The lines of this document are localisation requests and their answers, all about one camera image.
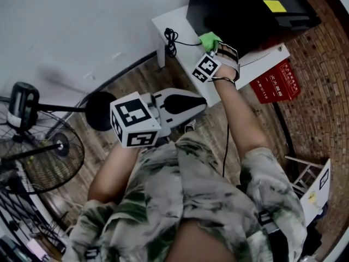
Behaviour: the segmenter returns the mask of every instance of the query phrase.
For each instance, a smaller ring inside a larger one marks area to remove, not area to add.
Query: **red box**
[[[296,77],[285,59],[250,83],[262,104],[292,100],[300,94]]]

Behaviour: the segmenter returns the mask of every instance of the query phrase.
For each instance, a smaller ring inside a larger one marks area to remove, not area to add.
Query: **cable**
[[[186,45],[186,46],[200,46],[199,44],[186,44],[182,43],[181,41],[176,41],[178,38],[178,33],[176,31],[173,31],[171,28],[166,28],[164,32],[165,38],[167,39],[168,43],[165,46],[165,51],[167,55],[171,58],[174,58],[177,54],[177,49],[175,43]]]
[[[224,159],[223,159],[223,173],[222,173],[222,177],[224,177],[225,161],[227,159],[228,147],[229,147],[229,123],[227,124],[227,144],[225,146],[225,155],[224,155]]]

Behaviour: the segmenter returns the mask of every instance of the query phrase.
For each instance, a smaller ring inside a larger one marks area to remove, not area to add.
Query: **green object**
[[[214,49],[214,42],[215,41],[222,41],[221,38],[219,38],[216,34],[213,32],[206,33],[204,35],[201,35],[199,37],[203,47],[205,48],[206,52],[212,51]]]

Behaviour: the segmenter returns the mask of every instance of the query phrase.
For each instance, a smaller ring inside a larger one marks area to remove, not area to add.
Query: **camouflage shirt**
[[[241,162],[242,191],[220,176],[195,133],[140,155],[119,205],[88,201],[72,230],[64,261],[164,261],[181,219],[198,225],[237,261],[273,261],[258,221],[267,211],[297,261],[306,237],[304,214],[281,166],[267,148]]]

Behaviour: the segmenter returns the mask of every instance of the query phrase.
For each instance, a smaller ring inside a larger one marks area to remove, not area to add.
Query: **white table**
[[[165,66],[165,45],[167,44],[167,40],[164,36],[164,31],[167,27],[178,33],[177,41],[187,44],[197,44],[200,42],[194,29],[186,19],[187,10],[188,6],[184,6],[152,19],[157,29],[158,63],[160,68]],[[220,98],[212,82],[202,83],[191,74],[194,71],[196,63],[205,53],[203,46],[186,46],[176,43],[176,48],[176,58],[179,64],[181,64],[201,96],[206,99],[208,106],[211,107],[220,102]],[[247,85],[288,56],[290,56],[290,53],[284,44],[271,47],[264,51],[248,53],[240,59],[240,79],[236,82],[236,88],[240,89]]]

